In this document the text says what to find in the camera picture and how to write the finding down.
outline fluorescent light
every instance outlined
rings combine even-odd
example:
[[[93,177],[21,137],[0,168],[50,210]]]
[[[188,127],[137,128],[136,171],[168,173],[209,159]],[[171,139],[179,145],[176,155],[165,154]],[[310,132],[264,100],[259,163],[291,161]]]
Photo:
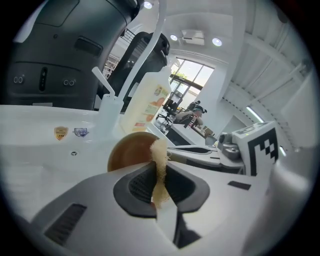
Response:
[[[246,107],[247,110],[249,110],[258,120],[260,123],[264,123],[265,121],[262,120],[260,116],[256,112],[253,111],[253,109],[249,106]]]
[[[152,4],[148,1],[145,1],[144,2],[144,7],[147,8],[147,9],[151,9],[152,8]]]
[[[173,41],[177,41],[177,40],[178,40],[178,37],[176,37],[174,34],[170,35],[170,38],[171,38]]]
[[[219,38],[214,38],[214,39],[212,39],[212,43],[215,45],[215,46],[222,46],[222,42],[221,42],[221,40],[219,39]]]
[[[284,150],[284,148],[283,148],[282,146],[280,146],[279,149],[280,149],[282,155],[284,155],[284,156],[287,155],[287,154],[286,154],[286,151]]]

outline office chair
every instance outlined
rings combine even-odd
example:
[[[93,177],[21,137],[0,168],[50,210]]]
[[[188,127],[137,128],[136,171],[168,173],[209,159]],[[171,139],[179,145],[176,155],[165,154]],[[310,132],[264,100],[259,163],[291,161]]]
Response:
[[[166,121],[165,128],[167,130],[174,123],[174,119],[170,119],[170,115],[175,117],[176,114],[178,114],[177,107],[182,102],[182,99],[183,99],[183,94],[181,92],[179,91],[172,92],[169,99],[166,101],[166,103],[163,106],[163,110],[166,111],[167,114],[163,115],[159,113],[155,118],[156,120],[158,118],[164,118],[164,120]]]

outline person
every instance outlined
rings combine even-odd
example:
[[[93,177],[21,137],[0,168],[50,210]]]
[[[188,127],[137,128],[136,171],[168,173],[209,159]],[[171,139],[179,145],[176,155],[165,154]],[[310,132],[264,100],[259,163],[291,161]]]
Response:
[[[200,100],[198,100],[198,101],[196,101],[196,102],[191,102],[191,103],[189,104],[189,106],[186,108],[185,112],[193,110],[193,109],[194,109],[195,107],[197,107],[200,103],[201,103]]]
[[[185,111],[182,113],[179,113],[175,116],[175,124],[184,124],[184,121],[186,121],[190,116],[195,116],[197,123],[202,126],[204,122],[201,120],[202,114],[205,113],[204,109],[201,106],[195,107],[193,110]]]

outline window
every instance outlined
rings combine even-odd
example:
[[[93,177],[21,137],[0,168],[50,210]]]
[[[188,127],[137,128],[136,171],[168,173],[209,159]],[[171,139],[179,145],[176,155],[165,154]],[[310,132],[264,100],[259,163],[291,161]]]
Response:
[[[173,64],[171,67],[171,74],[188,79],[202,87],[205,86],[214,71],[211,67],[204,66],[190,60],[178,58],[178,61],[181,67],[179,68],[177,64]]]
[[[171,74],[174,75],[178,69],[179,69],[179,67],[176,64],[173,64],[171,67]]]
[[[181,77],[193,81],[199,73],[202,65],[186,60],[178,71]]]
[[[199,74],[194,79],[194,82],[202,87],[205,86],[213,71],[214,70],[212,68],[203,66]]]
[[[201,87],[205,86],[206,82],[214,71],[214,69],[211,67],[204,66],[190,60],[178,58],[178,61],[181,67],[179,68],[176,64],[174,64],[171,67],[171,73],[194,82]],[[194,102],[200,93],[199,87],[193,87],[187,82],[184,84],[177,80],[172,80],[170,86],[172,91],[179,91],[183,94],[183,100],[179,107],[184,109],[186,109],[191,102]]]

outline white tube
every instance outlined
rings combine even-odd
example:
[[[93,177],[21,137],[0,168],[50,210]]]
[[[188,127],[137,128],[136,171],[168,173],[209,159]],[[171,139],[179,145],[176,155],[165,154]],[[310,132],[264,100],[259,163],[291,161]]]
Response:
[[[110,94],[103,95],[98,115],[95,116],[95,128],[93,140],[100,141],[112,135],[112,132],[119,122],[120,111],[124,105],[122,99],[112,98]]]
[[[133,66],[131,72],[129,73],[128,77],[126,78],[121,91],[119,93],[118,98],[124,99],[126,96],[126,93],[134,80],[136,74],[138,73],[139,69],[151,53],[151,51],[154,49],[156,43],[158,42],[158,39],[161,35],[162,28],[164,26],[165,20],[166,20],[166,12],[167,12],[167,0],[159,0],[159,16],[158,21],[155,26],[155,31],[151,37],[150,42],[148,43],[147,47],[144,49],[141,56],[136,61],[135,65]]]
[[[110,97],[112,99],[114,99],[116,93],[115,93],[114,89],[112,89],[111,85],[108,83],[107,79],[101,73],[100,69],[97,66],[95,66],[91,71],[95,75],[95,77],[98,78],[98,80],[101,82],[101,84],[103,84],[105,86],[105,88],[108,89],[108,91],[110,92]]]

